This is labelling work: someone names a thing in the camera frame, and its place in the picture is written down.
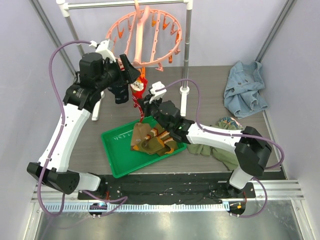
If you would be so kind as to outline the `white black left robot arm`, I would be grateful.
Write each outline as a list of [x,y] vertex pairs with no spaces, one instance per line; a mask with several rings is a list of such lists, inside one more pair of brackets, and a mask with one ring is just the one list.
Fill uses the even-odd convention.
[[107,192],[104,181],[96,174],[69,170],[71,153],[85,122],[109,87],[132,84],[141,75],[125,54],[119,60],[98,52],[86,53],[79,61],[78,81],[63,98],[63,111],[52,138],[38,162],[30,162],[27,172],[40,184],[66,195],[89,191],[100,200]]

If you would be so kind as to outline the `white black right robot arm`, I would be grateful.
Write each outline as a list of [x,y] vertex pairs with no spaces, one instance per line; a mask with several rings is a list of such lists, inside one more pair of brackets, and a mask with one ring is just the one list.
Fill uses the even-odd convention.
[[239,165],[225,186],[230,197],[238,197],[252,178],[263,175],[272,147],[255,128],[227,130],[197,124],[182,117],[172,101],[155,99],[151,94],[139,99],[138,103],[144,115],[153,117],[176,142],[207,145],[236,156]]

